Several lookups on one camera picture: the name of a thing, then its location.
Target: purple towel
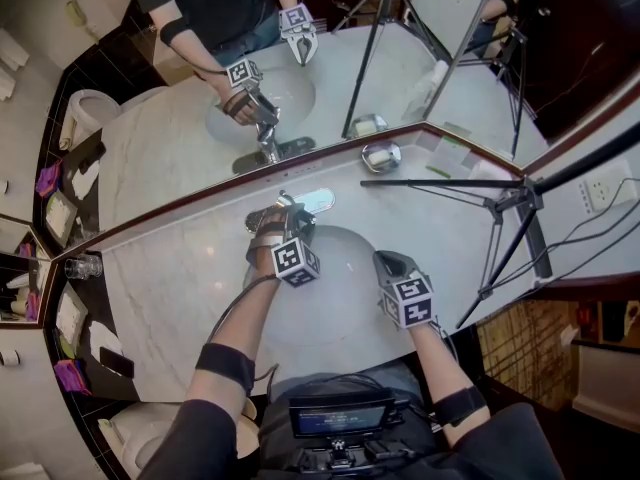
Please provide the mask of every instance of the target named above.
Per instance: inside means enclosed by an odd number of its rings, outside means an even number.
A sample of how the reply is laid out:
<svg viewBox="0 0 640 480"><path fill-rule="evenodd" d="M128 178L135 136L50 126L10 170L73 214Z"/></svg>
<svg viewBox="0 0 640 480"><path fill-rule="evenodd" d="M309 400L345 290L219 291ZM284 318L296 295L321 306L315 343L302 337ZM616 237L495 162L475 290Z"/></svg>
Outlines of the purple towel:
<svg viewBox="0 0 640 480"><path fill-rule="evenodd" d="M58 361L53 369L67 393L74 391L84 395L91 395L91 391L87 388L87 382L80 371L80 363L78 361L63 359Z"/></svg>

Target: bottle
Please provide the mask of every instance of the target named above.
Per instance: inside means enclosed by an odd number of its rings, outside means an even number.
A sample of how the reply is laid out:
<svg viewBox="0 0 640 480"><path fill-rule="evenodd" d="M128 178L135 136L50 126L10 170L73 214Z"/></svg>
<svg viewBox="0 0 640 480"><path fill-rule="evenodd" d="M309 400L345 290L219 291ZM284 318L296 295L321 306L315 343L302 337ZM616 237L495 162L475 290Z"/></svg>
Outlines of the bottle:
<svg viewBox="0 0 640 480"><path fill-rule="evenodd" d="M403 121L415 123L416 121L424 120L423 115L431 103L433 95L440 87L448 69L449 65L445 61L439 60L431 71L428 71L418 80L418 83L413 86L411 91L411 101L407 105L407 110L402 115Z"/></svg>

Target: camera tripod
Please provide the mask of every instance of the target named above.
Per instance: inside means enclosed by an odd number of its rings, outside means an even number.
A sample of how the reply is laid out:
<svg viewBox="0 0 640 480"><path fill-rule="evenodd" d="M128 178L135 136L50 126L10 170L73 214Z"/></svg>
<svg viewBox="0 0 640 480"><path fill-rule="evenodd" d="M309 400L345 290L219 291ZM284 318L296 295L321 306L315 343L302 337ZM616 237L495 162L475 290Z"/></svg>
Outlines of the camera tripod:
<svg viewBox="0 0 640 480"><path fill-rule="evenodd" d="M338 25L331 31L331 33L335 33L340 30L344 25L355 16L355 14L360 10L360 8L365 5L369 0L360 0L356 4L356 6L349 11L349 13L338 23ZM351 125L351 120L353 118L353 112L356 107L356 103L358 101L358 95L360 94L360 89L362 88L362 82L364 81L365 74L367 72L367 67L369 66L369 59L372 54L373 43L376 38L376 34L378 32L378 26L380 22L384 23L392 23L398 22L396 18L391 17L391 4L393 0L380 0L378 4L378 9L376 10L375 18L373 21L373 25L371 26L371 32L369 33L369 38L367 39L367 45L364 49L364 56L362 57L362 63L360 64L360 71L358 72L358 77L356 78L356 86L353 89L353 95L351 96L351 103L349 104L349 110L347 112L347 118L344 122L344 127L342 128L342 138L346 139L349 132L349 126ZM433 34L429 31L426 25L422 22L420 17L418 16L418 12L415 7L411 3L411 0L402 0L402 2L407 6L407 9L411 12L416 22L416 26L418 30L415 32L418 38L425 43L427 48L436 56L435 54L435 38Z"/></svg>
<svg viewBox="0 0 640 480"><path fill-rule="evenodd" d="M516 156L518 139L520 138L522 110L524 108L524 90L527 83L527 36L515 27L510 28L487 41L471 43L465 53L469 53L476 48L489 45L505 37L511 37L511 40L502 48L499 57L495 59L462 59L458 62L458 66L497 66L499 68L496 79L500 80L504 78L507 95L509 97L509 108L511 109L511 121L513 122L513 141L511 143L511 159L513 160ZM511 71L509 70L509 63L518 45L520 45L520 81L518 83L517 94L514 94L515 88L511 78Z"/></svg>
<svg viewBox="0 0 640 480"><path fill-rule="evenodd" d="M572 165L561 169L560 171L552 174L546 179L539 181L533 181L530 178L524 178L521 180L363 180L360 185L363 187L372 186L404 186L404 187L434 187L450 190L456 193L463 193L473 197L480 197L477 194L464 192L461 188L499 188L507 191L506 195L495 201L490 198L482 198L483 206L487 208L494 218L494 225L491 228L491 238L489 239L489 246L487 250L487 257L484 265L484 272L482 275L481 287L478 290L478 296L471 304L471 307L465 312L462 318L456 324L456 329L462 327L466 320L471 316L473 311L478 305L485 299L487 299L493 293L494 284L498 280L498 277L507 266L507 263L515 253L516 249L520 245L522 238L527 234L529 226L533 222L538 210L544 207L542 196L569 181L588 173L592 169L595 169L602 164L608 162L612 158L624 153L627 149L640 143L640 123L636 123L629 128L626 132L620 134L618 137L612 139L610 142L601 146L600 148L585 155L580 160L577 160ZM431 192L432 194L447 197L450 199L458 199L462 202L468 203L466 199L460 199L452 195L445 195L438 192ZM511 243L507 247L502 259L495 266L498 246L500 242L500 235L502 230L503 213L505 210L511 208L526 207L524 217L521 220L520 227L516 231ZM494 232L496 227L499 227L498 239L495 242L494 248ZM493 256L491 268L488 271L488 279L485 283L485 277L487 275L487 266L489 263L489 257Z"/></svg>

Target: wrist strap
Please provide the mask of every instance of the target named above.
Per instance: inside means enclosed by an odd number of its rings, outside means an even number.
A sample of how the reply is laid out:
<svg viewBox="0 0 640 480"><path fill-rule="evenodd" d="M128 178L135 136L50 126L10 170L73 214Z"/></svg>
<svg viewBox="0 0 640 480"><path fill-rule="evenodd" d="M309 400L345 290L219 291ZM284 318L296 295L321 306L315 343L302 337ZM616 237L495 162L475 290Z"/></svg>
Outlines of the wrist strap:
<svg viewBox="0 0 640 480"><path fill-rule="evenodd" d="M231 379L240 384L249 396L253 389L256 364L235 348L207 343L202 347L196 370L206 370Z"/></svg>
<svg viewBox="0 0 640 480"><path fill-rule="evenodd" d="M182 16L177 20L170 21L160 29L160 40L167 46L171 46L173 38L185 30L189 30L189 25Z"/></svg>
<svg viewBox="0 0 640 480"><path fill-rule="evenodd" d="M504 5L507 6L507 16L513 16L516 11L516 2L515 0L502 0Z"/></svg>
<svg viewBox="0 0 640 480"><path fill-rule="evenodd" d="M457 427L467 416L486 405L480 390L473 386L443 398L433 405L433 409L441 426L444 427L450 423Z"/></svg>

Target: sink basin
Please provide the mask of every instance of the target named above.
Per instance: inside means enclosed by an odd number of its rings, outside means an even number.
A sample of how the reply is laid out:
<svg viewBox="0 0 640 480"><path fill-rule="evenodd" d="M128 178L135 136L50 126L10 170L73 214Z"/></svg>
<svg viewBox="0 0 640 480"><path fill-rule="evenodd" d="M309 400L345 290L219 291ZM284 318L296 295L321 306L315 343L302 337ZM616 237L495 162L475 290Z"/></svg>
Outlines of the sink basin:
<svg viewBox="0 0 640 480"><path fill-rule="evenodd" d="M282 283L269 311L265 341L330 345L371 328L380 317L387 322L377 306L374 248L367 240L345 228L317 226L311 248L320 258L320 279L299 288Z"/></svg>
<svg viewBox="0 0 640 480"><path fill-rule="evenodd" d="M279 143L304 135L300 124L307 118L316 103L316 89L304 68L290 66L264 71L260 91L276 107L280 107L280 122L276 127ZM224 142L240 154L257 150L255 126L240 126L211 105L206 116L209 134Z"/></svg>

